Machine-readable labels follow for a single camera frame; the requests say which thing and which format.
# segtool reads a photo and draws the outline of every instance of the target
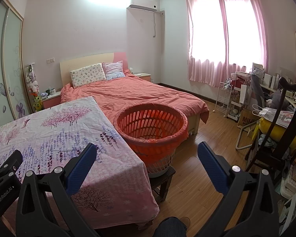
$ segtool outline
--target pink curtain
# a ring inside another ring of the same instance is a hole
[[[260,0],[186,0],[188,77],[218,87],[252,63],[268,67],[267,36]]]

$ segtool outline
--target nightstand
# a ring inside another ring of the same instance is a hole
[[[49,95],[47,98],[42,99],[43,108],[49,109],[51,107],[57,106],[61,103],[60,92],[57,92],[53,95]]]
[[[139,77],[143,80],[146,80],[148,82],[151,82],[151,75],[150,74],[146,74],[146,73],[135,73],[133,74],[135,75],[136,77]]]

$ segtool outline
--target floral pillow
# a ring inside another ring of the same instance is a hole
[[[124,77],[123,62],[105,63],[103,62],[103,69],[105,72],[106,80],[111,80],[119,77]]]
[[[106,80],[102,63],[90,65],[81,69],[70,71],[71,81],[74,88],[93,82]]]

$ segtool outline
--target shoe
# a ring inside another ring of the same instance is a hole
[[[191,220],[187,216],[180,218],[180,221],[185,224],[187,229],[190,227]]]

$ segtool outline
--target dark wood baseboard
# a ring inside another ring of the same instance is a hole
[[[160,86],[163,86],[163,87],[168,87],[168,88],[171,88],[171,89],[174,89],[174,90],[177,90],[177,91],[181,91],[181,92],[186,92],[186,93],[189,93],[191,95],[194,95],[195,97],[197,98],[200,98],[202,100],[205,100],[205,101],[209,101],[209,102],[212,102],[212,103],[216,103],[215,100],[211,99],[211,98],[208,98],[208,97],[205,97],[205,96],[202,96],[198,93],[194,93],[194,92],[190,92],[190,91],[187,91],[187,90],[184,90],[184,89],[181,89],[179,87],[174,87],[174,86],[171,86],[171,85],[167,85],[167,84],[164,84],[164,83],[158,83],[157,85],[160,85]]]

